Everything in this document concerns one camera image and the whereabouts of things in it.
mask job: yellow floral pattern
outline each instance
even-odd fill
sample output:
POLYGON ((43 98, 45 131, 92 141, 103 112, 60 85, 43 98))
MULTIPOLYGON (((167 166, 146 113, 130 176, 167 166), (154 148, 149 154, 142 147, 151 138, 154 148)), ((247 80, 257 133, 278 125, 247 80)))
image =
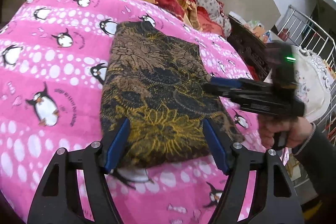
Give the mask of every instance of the yellow floral pattern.
POLYGON ((120 166, 148 168, 209 154, 202 120, 210 117, 235 141, 243 141, 220 99, 203 91, 210 75, 198 45, 168 37, 149 22, 124 22, 110 51, 101 100, 102 131, 131 121, 120 166))

